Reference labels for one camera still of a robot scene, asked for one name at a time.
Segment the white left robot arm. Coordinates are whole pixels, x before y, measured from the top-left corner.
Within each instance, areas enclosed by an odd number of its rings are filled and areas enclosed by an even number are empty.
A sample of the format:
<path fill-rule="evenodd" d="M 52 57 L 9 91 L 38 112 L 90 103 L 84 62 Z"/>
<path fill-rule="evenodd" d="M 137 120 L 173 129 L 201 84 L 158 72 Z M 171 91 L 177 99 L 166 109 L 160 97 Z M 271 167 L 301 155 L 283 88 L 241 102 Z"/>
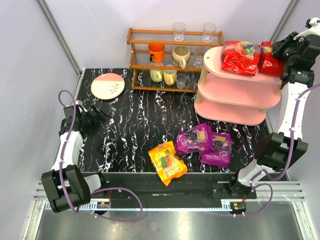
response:
<path fill-rule="evenodd" d="M 80 149 L 85 138 L 94 136 L 110 120 L 98 107 L 86 109 L 79 101 L 75 106 L 63 108 L 65 118 L 61 121 L 59 150 L 50 171 L 41 176 L 49 205 L 54 213 L 88 204 L 94 191 L 100 189 L 104 178 L 100 173 L 83 176 L 78 168 Z"/>

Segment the pink and cream plate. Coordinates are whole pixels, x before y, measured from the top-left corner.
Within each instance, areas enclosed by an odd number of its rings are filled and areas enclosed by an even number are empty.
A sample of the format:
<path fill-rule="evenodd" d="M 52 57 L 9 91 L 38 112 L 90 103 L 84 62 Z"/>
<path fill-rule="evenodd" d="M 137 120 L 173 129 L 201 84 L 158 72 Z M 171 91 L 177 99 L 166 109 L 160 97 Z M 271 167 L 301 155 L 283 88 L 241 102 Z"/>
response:
<path fill-rule="evenodd" d="M 98 76 L 90 86 L 92 94 L 101 100 L 111 100 L 118 97 L 124 88 L 124 79 L 115 73 L 105 73 Z"/>

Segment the red candy bag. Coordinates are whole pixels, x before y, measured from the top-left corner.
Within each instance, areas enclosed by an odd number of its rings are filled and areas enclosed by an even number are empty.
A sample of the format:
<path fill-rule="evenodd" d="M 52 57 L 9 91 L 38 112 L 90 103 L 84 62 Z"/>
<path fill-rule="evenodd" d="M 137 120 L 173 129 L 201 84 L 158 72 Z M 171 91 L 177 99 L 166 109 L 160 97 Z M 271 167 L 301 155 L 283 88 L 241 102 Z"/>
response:
<path fill-rule="evenodd" d="M 261 48 L 249 41 L 226 41 L 221 50 L 221 69 L 238 75 L 255 76 Z"/>
<path fill-rule="evenodd" d="M 285 63 L 273 57 L 273 42 L 262 41 L 258 71 L 262 74 L 280 77 L 284 71 Z"/>

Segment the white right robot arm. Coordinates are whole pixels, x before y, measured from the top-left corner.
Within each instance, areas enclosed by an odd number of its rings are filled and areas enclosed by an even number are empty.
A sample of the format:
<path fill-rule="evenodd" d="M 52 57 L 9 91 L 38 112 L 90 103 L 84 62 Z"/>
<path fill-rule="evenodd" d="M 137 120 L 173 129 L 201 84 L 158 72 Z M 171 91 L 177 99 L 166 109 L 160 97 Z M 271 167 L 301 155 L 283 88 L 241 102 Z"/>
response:
<path fill-rule="evenodd" d="M 320 34 L 311 29 L 292 32 L 273 44 L 272 56 L 284 62 L 279 123 L 276 130 L 259 143 L 254 160 L 232 177 L 226 188 L 231 197 L 247 195 L 263 177 L 280 180 L 306 153 L 308 143 L 303 141 L 302 120 L 308 95 L 316 88 L 312 67 L 319 54 Z"/>

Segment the purple candy bag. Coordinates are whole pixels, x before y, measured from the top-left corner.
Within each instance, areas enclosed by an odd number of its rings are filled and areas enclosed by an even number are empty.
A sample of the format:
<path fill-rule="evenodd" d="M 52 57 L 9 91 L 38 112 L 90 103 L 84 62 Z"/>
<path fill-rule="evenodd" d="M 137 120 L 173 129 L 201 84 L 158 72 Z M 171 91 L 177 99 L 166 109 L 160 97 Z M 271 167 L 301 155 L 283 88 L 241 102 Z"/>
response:
<path fill-rule="evenodd" d="M 231 162 L 232 140 L 229 134 L 211 133 L 212 146 L 200 153 L 202 164 L 228 168 Z"/>
<path fill-rule="evenodd" d="M 212 128 L 206 123 L 180 131 L 175 139 L 175 150 L 179 155 L 209 151 L 212 146 Z"/>

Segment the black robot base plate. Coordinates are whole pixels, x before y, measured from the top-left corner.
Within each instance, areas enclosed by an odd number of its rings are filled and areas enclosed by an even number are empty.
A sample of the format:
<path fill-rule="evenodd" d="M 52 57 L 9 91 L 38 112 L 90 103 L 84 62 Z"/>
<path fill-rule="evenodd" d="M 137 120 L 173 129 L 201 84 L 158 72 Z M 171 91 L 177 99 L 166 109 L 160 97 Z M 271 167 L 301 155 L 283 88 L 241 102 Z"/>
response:
<path fill-rule="evenodd" d="M 214 199 L 255 199 L 255 190 L 237 182 L 236 173 L 185 173 L 166 186 L 155 172 L 101 172 L 106 187 L 127 188 L 137 195 L 202 195 Z"/>

